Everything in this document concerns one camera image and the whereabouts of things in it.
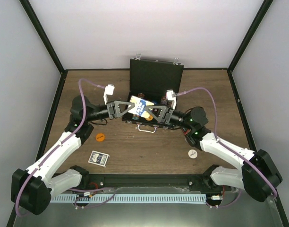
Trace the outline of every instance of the orange disc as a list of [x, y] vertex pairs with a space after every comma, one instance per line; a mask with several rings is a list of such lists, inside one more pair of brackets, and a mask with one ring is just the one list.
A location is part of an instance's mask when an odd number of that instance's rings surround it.
[[98, 142], [102, 142], [102, 141], [104, 141], [104, 139], [105, 139], [105, 135], [104, 135], [104, 134], [98, 133], [98, 134], [96, 135], [96, 140], [97, 140]]
[[150, 115], [149, 118], [146, 118], [146, 120], [147, 120], [147, 121], [151, 121], [151, 120], [153, 120], [153, 116]]

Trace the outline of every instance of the gray wall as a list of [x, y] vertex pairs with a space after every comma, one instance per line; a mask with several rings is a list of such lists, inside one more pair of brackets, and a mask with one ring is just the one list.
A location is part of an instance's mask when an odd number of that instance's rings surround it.
[[30, 0], [66, 69], [228, 67], [263, 0]]
[[283, 176], [278, 191], [289, 219], [289, 0], [273, 2], [233, 76], [257, 148]]
[[18, 0], [0, 0], [0, 227], [11, 176], [35, 160], [60, 74]]

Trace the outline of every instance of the wooden tabletop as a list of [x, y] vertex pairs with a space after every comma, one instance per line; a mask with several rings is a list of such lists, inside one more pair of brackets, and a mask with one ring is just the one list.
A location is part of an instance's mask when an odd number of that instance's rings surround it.
[[[77, 70], [69, 71], [61, 94], [58, 109], [49, 135], [46, 151], [59, 139], [69, 122], [71, 102], [79, 95], [78, 80], [86, 78], [96, 84], [115, 85], [113, 96], [109, 100], [126, 101], [129, 93], [128, 70]], [[238, 108], [225, 70], [185, 70], [180, 91], [193, 87], [205, 87], [214, 96], [218, 111], [218, 129], [220, 137], [238, 146], [248, 148], [248, 143]], [[103, 104], [103, 89], [95, 88], [83, 82], [83, 91], [94, 105]], [[205, 91], [180, 96], [178, 110], [185, 111], [194, 106], [202, 106], [209, 119], [207, 128], [213, 131], [214, 110], [210, 97]], [[184, 140], [180, 130], [157, 129], [157, 132], [140, 132], [134, 124], [121, 119], [108, 120], [107, 126], [94, 126], [90, 138], [75, 151], [58, 169], [58, 173], [78, 165], [90, 173], [100, 174], [202, 174], [212, 164], [231, 167], [220, 158], [198, 150], [198, 157], [191, 159], [188, 151], [192, 149]], [[103, 142], [95, 136], [105, 135]], [[106, 167], [88, 163], [91, 151], [110, 155]]]

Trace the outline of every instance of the white poker chip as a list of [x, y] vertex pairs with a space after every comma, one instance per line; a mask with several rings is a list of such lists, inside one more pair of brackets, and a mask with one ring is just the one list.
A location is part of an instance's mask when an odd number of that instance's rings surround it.
[[189, 151], [188, 151], [188, 156], [189, 156], [190, 158], [197, 158], [198, 153], [197, 153], [197, 151], [195, 151], [195, 150], [189, 150]]

